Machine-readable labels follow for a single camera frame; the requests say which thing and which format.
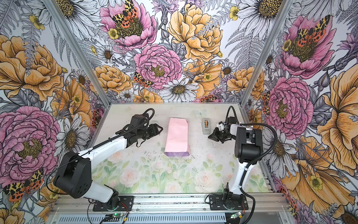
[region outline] wall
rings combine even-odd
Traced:
[[[58,2],[112,101],[223,102],[240,100],[282,0],[133,0],[126,22],[124,0]]]
[[[46,188],[47,177],[66,152],[86,148],[104,112],[74,52],[52,24],[39,0],[0,1],[3,223],[47,221],[58,198]],[[52,183],[48,187],[59,192]]]
[[[277,131],[265,159],[295,221],[357,223],[358,1],[295,5],[302,10],[278,34],[249,114]],[[263,134],[268,149],[273,135]]]

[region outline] pink paper bag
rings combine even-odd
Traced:
[[[171,118],[164,153],[169,157],[190,155],[188,123],[185,119]]]

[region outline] pink folded paper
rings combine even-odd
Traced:
[[[171,118],[164,153],[169,157],[190,155],[188,123],[185,119]]]

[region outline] floral table mat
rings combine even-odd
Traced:
[[[234,140],[225,144],[214,142],[202,134],[201,120],[211,121],[211,130],[225,118],[228,104],[156,104],[151,123],[164,128],[139,148],[135,145],[119,151],[92,171],[92,178],[120,194],[212,193],[222,192],[236,169]],[[118,127],[130,122],[133,114],[141,114],[149,105],[113,105],[100,130],[96,143],[111,137]],[[164,154],[170,117],[185,118],[189,124],[190,156],[167,157]],[[249,174],[244,187],[247,192],[268,192],[259,165]]]

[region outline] metal post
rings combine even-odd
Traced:
[[[109,108],[110,101],[102,86],[100,85],[97,77],[95,76],[94,71],[90,66],[85,54],[83,53],[79,43],[77,42],[77,39],[73,34],[67,19],[62,14],[61,9],[58,7],[56,0],[45,0],[43,1],[43,3],[50,12],[53,20],[56,23],[56,26],[61,30],[62,34],[64,35],[68,45],[76,53],[77,59],[81,63],[84,72],[89,76],[89,79],[97,90],[97,93],[100,96],[105,108]]]
[[[261,69],[263,67],[264,62],[266,61],[271,47],[274,44],[274,41],[277,39],[277,34],[279,33],[281,27],[285,23],[285,19],[291,9],[291,6],[293,4],[293,0],[283,0],[280,10],[277,13],[277,17],[274,21],[274,26],[272,27],[272,30],[269,32],[265,45],[263,46],[263,49],[261,51],[260,56],[258,57],[257,63],[255,65],[255,68],[253,70],[251,79],[249,80],[247,87],[245,89],[244,95],[241,98],[240,104],[241,106],[245,105],[248,97],[251,94],[251,91],[253,87],[255,86],[255,83],[260,75]]]

